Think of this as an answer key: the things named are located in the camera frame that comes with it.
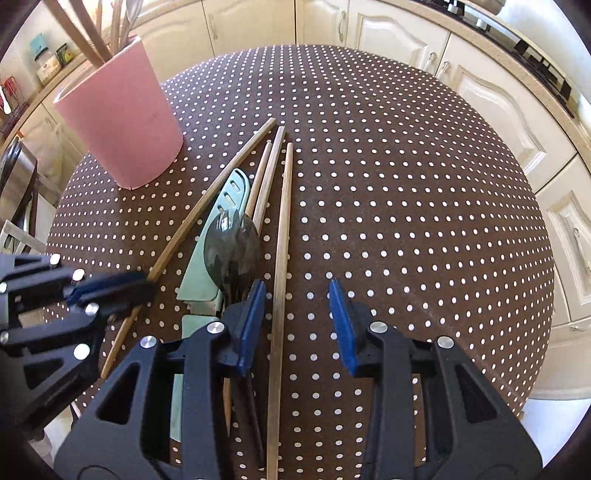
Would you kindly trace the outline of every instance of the chair backrest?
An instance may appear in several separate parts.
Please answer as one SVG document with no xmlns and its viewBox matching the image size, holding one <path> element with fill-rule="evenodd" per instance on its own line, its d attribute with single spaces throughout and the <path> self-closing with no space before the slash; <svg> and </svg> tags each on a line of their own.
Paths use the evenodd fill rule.
<svg viewBox="0 0 591 480">
<path fill-rule="evenodd" d="M 9 237 L 14 238 L 15 243 L 12 248 L 7 249 L 6 242 Z M 2 249 L 2 253 L 20 255 L 25 247 L 30 247 L 31 250 L 35 250 L 39 254 L 44 254 L 47 249 L 46 244 L 21 230 L 10 220 L 6 220 L 0 232 L 0 248 Z"/>
</svg>

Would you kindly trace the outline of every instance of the pink utensil holder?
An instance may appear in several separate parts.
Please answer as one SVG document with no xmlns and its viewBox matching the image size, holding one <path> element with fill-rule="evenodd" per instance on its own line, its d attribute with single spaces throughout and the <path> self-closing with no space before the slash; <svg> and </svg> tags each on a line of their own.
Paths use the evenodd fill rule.
<svg viewBox="0 0 591 480">
<path fill-rule="evenodd" d="M 157 178 L 183 145 L 183 133 L 139 37 L 99 69 L 82 72 L 54 105 L 126 189 Z"/>
</svg>

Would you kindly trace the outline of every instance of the round table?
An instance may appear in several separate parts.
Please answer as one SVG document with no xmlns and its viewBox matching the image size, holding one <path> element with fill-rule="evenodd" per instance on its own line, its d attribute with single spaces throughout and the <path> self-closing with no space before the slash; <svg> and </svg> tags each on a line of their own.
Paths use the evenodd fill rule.
<svg viewBox="0 0 591 480">
<path fill-rule="evenodd" d="M 416 339 L 451 336 L 514 412 L 548 344 L 553 257 L 523 171 L 489 125 L 428 73 L 333 46 L 274 46 L 208 60 L 164 83 L 184 146 L 168 171 L 134 191 L 87 155 L 54 220 L 48 251 L 90 273 L 148 271 L 225 163 L 270 116 L 295 145 L 281 396 L 284 479 L 359 476 L 371 412 L 367 379 L 339 358 L 329 280 L 376 319 Z M 267 138 L 272 139 L 274 131 Z M 260 143 L 242 168 L 253 178 Z M 260 277 L 272 291 L 282 167 L 261 232 Z M 168 265 L 125 351 L 144 335 L 180 337 L 176 300 L 202 221 Z M 267 304 L 271 322 L 272 300 Z M 61 306 L 46 312 L 64 314 Z M 102 357 L 115 327 L 107 331 Z M 265 408 L 261 342 L 255 388 Z M 79 399 L 84 408 L 98 382 Z M 415 385 L 417 432 L 423 425 Z M 258 480 L 241 427 L 231 431 L 242 479 Z M 424 456 L 418 434 L 416 460 Z M 179 445 L 173 463 L 180 463 Z"/>
</svg>

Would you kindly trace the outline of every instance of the table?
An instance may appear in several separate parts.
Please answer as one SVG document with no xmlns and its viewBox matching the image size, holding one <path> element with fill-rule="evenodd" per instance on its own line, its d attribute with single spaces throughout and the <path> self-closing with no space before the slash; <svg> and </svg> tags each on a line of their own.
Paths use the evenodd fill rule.
<svg viewBox="0 0 591 480">
<path fill-rule="evenodd" d="M 164 90 L 185 136 L 168 172 L 130 192 L 87 155 L 61 200 L 48 251 L 90 273 L 148 270 L 241 144 L 269 116 L 285 125 L 295 165 L 281 478 L 359 476 L 371 382 L 351 378 L 339 359 L 326 299 L 331 278 L 407 335 L 454 338 L 519 412 L 548 344 L 553 257 L 520 166 L 462 98 L 401 63 L 302 45 L 211 59 L 165 82 Z M 251 178 L 263 144 L 243 163 Z M 260 276 L 268 291 L 281 173 L 279 167 L 261 235 Z M 180 337 L 186 310 L 175 291 L 201 224 L 168 265 L 126 351 L 144 335 Z M 47 317 L 63 313 L 57 306 Z M 106 333 L 103 359 L 115 333 L 115 326 Z M 255 370 L 263 409 L 268 349 L 263 340 Z M 424 456 L 419 386 L 417 462 Z M 99 387 L 82 395 L 82 408 Z M 237 475 L 263 477 L 236 423 L 231 439 Z M 182 461 L 178 444 L 173 457 Z"/>
</svg>

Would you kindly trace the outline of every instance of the metal rivet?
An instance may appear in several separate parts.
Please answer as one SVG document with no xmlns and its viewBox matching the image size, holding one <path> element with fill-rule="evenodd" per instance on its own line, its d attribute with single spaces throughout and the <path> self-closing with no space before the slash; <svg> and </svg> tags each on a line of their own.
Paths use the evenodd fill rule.
<svg viewBox="0 0 591 480">
<path fill-rule="evenodd" d="M 85 343 L 80 343 L 74 348 L 74 357 L 77 360 L 84 360 L 90 353 L 90 347 Z"/>
<path fill-rule="evenodd" d="M 454 346 L 454 342 L 453 339 L 446 337 L 446 336 L 442 336 L 439 337 L 437 339 L 437 344 L 441 347 L 441 348 L 451 348 L 452 346 Z"/>
<path fill-rule="evenodd" d="M 372 324 L 369 326 L 369 329 L 373 333 L 384 333 L 386 330 L 388 330 L 388 325 L 386 325 L 384 322 L 372 322 Z"/>
<path fill-rule="evenodd" d="M 99 306 L 96 303 L 89 303 L 86 308 L 84 309 L 84 313 L 86 313 L 89 317 L 96 315 L 96 312 L 99 311 Z"/>
<path fill-rule="evenodd" d="M 222 322 L 212 322 L 207 326 L 209 333 L 222 333 L 226 329 L 226 326 Z"/>
<path fill-rule="evenodd" d="M 152 348 L 156 343 L 158 343 L 158 339 L 152 335 L 145 336 L 139 341 L 142 348 Z"/>
<path fill-rule="evenodd" d="M 53 254 L 52 256 L 49 257 L 49 264 L 52 266 L 56 266 L 61 260 L 61 255 L 60 254 Z"/>
<path fill-rule="evenodd" d="M 72 280 L 80 281 L 84 278 L 85 275 L 86 272 L 84 271 L 84 268 L 77 268 L 76 270 L 74 270 L 74 273 L 72 274 Z"/>
</svg>

